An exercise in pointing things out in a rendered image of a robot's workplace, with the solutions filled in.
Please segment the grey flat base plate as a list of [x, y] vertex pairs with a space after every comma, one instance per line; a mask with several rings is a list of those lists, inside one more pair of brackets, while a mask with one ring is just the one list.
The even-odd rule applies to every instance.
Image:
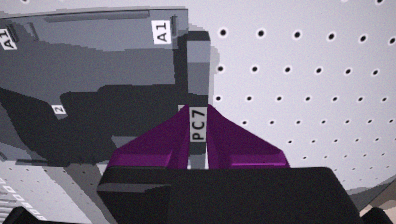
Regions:
[[[0, 0], [0, 18], [138, 9], [188, 9], [211, 39], [208, 104], [291, 168], [331, 168], [359, 212], [396, 180], [396, 0]], [[118, 224], [96, 192], [106, 164], [15, 162], [0, 205]]]

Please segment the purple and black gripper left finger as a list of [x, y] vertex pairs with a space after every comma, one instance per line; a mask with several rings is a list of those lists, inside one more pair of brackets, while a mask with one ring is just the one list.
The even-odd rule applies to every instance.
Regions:
[[187, 169], [189, 144], [189, 104], [186, 104], [172, 118], [116, 149], [106, 169], [114, 165]]

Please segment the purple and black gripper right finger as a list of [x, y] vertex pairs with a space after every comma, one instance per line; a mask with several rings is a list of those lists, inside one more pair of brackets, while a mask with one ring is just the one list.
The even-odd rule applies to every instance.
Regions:
[[207, 108], [208, 169], [291, 168], [284, 152]]

